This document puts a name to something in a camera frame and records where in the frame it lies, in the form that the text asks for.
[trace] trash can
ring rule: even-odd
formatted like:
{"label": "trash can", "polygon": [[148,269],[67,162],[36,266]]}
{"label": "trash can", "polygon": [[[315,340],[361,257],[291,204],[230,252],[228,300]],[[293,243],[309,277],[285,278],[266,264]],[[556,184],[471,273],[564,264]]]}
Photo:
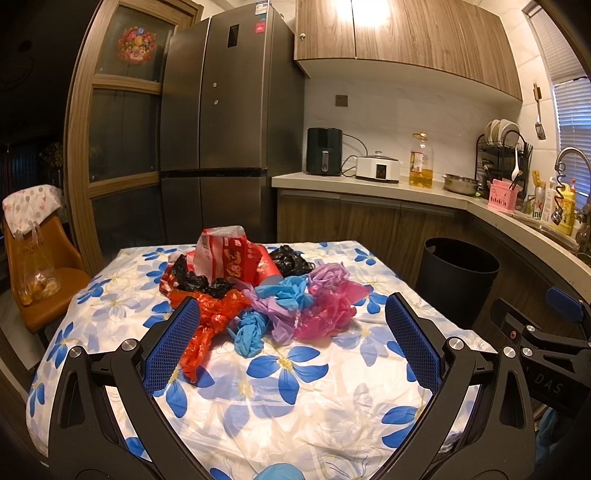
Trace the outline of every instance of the trash can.
{"label": "trash can", "polygon": [[462,329],[471,329],[499,273],[489,252],[453,238],[425,242],[416,292]]}

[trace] utensil holder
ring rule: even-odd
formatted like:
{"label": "utensil holder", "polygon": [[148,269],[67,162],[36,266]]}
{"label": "utensil holder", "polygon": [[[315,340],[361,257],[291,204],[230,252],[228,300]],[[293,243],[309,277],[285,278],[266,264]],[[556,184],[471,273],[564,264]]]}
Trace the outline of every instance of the utensil holder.
{"label": "utensil holder", "polygon": [[513,190],[510,181],[493,180],[491,185],[491,193],[488,197],[488,206],[495,210],[500,210],[505,213],[513,213],[517,196],[521,191],[521,187],[516,185]]}

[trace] spatula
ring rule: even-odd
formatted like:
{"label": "spatula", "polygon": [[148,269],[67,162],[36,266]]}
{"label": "spatula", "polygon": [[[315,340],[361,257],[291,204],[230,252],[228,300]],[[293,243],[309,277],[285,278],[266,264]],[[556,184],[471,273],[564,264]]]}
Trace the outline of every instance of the spatula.
{"label": "spatula", "polygon": [[544,127],[542,126],[542,119],[541,119],[541,112],[540,112],[540,100],[542,100],[542,90],[538,87],[538,84],[534,84],[534,97],[535,101],[538,104],[538,119],[535,123],[535,132],[538,134],[538,138],[540,140],[546,140],[546,133],[544,132]]}

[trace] window blinds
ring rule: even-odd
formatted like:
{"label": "window blinds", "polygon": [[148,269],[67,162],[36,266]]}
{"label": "window blinds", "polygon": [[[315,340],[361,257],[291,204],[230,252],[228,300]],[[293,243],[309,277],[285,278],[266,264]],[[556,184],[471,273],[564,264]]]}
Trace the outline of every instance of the window blinds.
{"label": "window blinds", "polygon": [[[554,86],[560,148],[576,147],[591,159],[591,82],[564,35],[541,8],[530,13]],[[577,208],[587,202],[591,179],[582,158],[568,155],[565,180],[576,179]]]}

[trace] white backsplash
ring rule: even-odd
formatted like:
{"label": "white backsplash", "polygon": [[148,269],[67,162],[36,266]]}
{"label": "white backsplash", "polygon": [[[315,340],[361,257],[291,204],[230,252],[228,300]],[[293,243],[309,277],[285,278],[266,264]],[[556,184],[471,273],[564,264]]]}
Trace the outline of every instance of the white backsplash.
{"label": "white backsplash", "polygon": [[[335,95],[348,95],[349,106],[336,107]],[[498,114],[484,103],[409,85],[306,80],[304,165],[308,128],[339,128],[362,140],[370,154],[382,151],[399,160],[401,175],[407,177],[413,133],[425,132],[433,146],[437,180],[446,173],[473,177],[476,139]],[[343,160],[365,154],[355,140],[344,137],[343,143]]]}

